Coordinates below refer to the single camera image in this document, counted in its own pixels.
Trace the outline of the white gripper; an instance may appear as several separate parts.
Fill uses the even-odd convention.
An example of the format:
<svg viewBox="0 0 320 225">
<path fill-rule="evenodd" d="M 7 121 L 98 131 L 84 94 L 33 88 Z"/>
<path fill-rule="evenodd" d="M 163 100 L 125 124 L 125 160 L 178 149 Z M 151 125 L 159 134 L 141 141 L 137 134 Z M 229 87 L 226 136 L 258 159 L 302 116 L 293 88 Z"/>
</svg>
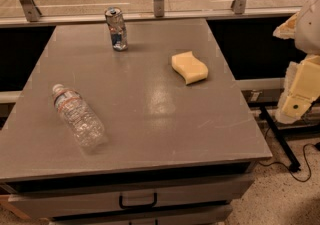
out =
<svg viewBox="0 0 320 225">
<path fill-rule="evenodd" d="M 284 79 L 275 118 L 282 124 L 292 124 L 320 97 L 320 0 L 308 0 L 278 26 L 273 36 L 294 39 L 297 49 L 307 55 L 300 63 L 290 62 Z"/>
</svg>

